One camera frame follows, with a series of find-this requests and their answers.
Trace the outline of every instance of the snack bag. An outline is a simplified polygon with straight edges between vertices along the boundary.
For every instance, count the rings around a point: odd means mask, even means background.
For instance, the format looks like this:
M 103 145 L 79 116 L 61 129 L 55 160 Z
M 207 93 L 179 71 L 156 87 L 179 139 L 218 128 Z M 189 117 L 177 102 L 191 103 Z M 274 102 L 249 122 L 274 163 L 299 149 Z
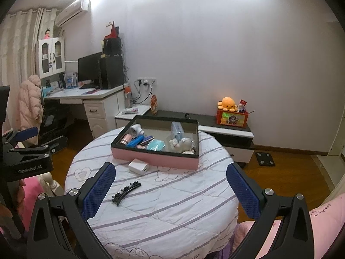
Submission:
M 238 111 L 240 113 L 244 113 L 246 111 L 246 104 L 247 104 L 247 102 L 244 101 L 243 99 L 241 99 L 241 101 L 240 101 L 240 103 L 238 105 Z
M 151 113 L 153 115 L 156 115 L 158 112 L 158 103 L 157 103 L 157 97 L 156 95 L 154 94 L 152 97 L 151 97 Z

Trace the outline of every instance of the white quilt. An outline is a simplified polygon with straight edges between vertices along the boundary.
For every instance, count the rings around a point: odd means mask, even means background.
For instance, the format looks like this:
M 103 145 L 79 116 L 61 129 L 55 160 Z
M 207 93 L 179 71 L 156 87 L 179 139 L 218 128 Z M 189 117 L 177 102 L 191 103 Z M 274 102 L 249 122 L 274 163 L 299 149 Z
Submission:
M 129 162 L 114 159 L 110 144 L 120 129 L 97 138 L 74 158 L 65 193 L 80 188 L 104 162 L 116 167 L 116 178 L 89 225 L 113 258 L 195 259 L 222 249 L 237 224 L 238 200 L 226 181 L 228 152 L 199 132 L 199 169 L 151 166 L 139 176 Z M 141 187 L 117 207 L 111 197 L 138 180 Z

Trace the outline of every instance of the metal screw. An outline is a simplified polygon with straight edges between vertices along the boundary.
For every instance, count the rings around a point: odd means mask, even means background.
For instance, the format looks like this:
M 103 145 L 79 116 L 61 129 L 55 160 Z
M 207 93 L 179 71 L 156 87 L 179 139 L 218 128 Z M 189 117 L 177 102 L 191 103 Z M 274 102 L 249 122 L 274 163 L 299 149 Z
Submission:
M 78 194 L 78 189 L 72 189 L 68 192 L 71 196 L 75 196 L 76 194 Z
M 274 194 L 274 191 L 271 188 L 266 188 L 265 189 L 265 194 L 269 195 L 269 196 L 272 196 Z
M 298 194 L 296 195 L 296 198 L 298 198 L 299 200 L 303 200 L 303 199 L 304 199 L 304 196 L 303 196 L 302 194 L 298 193 Z
M 45 198 L 45 193 L 39 194 L 38 199 L 43 200 Z

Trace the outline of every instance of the blue gripper pad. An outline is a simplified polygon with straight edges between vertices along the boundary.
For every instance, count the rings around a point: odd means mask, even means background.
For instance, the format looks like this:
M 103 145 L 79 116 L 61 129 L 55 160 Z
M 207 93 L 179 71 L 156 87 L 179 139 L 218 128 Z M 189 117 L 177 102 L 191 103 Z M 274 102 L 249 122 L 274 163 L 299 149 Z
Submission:
M 94 177 L 87 179 L 80 188 L 78 205 L 85 220 L 96 215 L 104 197 L 115 180 L 116 170 L 112 163 L 104 163 Z
M 23 142 L 31 137 L 35 137 L 37 134 L 38 134 L 38 128 L 31 127 L 31 128 L 17 132 L 16 136 L 14 137 L 14 140 L 16 142 Z
M 260 200 L 236 169 L 234 163 L 228 165 L 226 170 L 226 179 L 247 216 L 251 219 L 259 219 L 261 214 Z

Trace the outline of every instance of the white curtain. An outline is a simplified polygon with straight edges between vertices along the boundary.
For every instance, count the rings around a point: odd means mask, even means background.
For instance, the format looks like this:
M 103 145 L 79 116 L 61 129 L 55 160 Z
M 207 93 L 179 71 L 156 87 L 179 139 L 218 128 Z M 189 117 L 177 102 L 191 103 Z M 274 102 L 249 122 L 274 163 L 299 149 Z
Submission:
M 19 86 L 36 73 L 35 44 L 47 28 L 53 37 L 55 18 L 56 9 L 39 8 L 8 14 L 0 24 L 0 85 L 11 86 L 3 130 L 20 128 Z

